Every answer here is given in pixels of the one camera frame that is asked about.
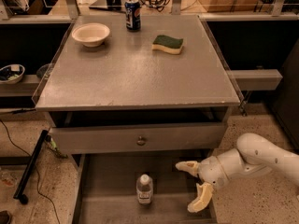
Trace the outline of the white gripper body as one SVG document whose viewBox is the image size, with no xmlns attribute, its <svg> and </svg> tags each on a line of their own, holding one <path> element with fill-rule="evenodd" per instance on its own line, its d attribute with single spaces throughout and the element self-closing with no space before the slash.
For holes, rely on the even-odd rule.
<svg viewBox="0 0 299 224">
<path fill-rule="evenodd" d="M 204 182 L 211 184 L 214 189 L 221 189 L 229 182 L 219 159 L 215 156 L 210 156 L 199 163 L 198 174 Z"/>
</svg>

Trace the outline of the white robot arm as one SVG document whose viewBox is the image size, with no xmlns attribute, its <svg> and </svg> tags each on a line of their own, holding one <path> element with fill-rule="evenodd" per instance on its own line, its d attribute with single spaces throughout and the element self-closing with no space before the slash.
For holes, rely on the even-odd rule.
<svg viewBox="0 0 299 224">
<path fill-rule="evenodd" d="M 256 133 L 244 133 L 236 141 L 236 148 L 202 161 L 181 161 L 179 171 L 199 177 L 197 197 L 188 204 L 190 213 L 205 209 L 216 190 L 227 186 L 232 179 L 253 178 L 276 170 L 299 185 L 299 155 L 282 149 Z"/>
</svg>

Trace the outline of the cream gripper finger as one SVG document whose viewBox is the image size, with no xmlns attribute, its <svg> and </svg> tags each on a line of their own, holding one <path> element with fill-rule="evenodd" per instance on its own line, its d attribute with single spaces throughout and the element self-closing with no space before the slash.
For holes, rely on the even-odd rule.
<svg viewBox="0 0 299 224">
<path fill-rule="evenodd" d="M 198 176 L 198 167 L 197 161 L 180 161 L 176 164 L 179 171 L 187 172 L 192 176 Z"/>
<path fill-rule="evenodd" d="M 196 185 L 197 197 L 188 204 L 187 210 L 190 213 L 198 213 L 204 210 L 210 203 L 213 196 L 213 186 L 207 182 Z"/>
</svg>

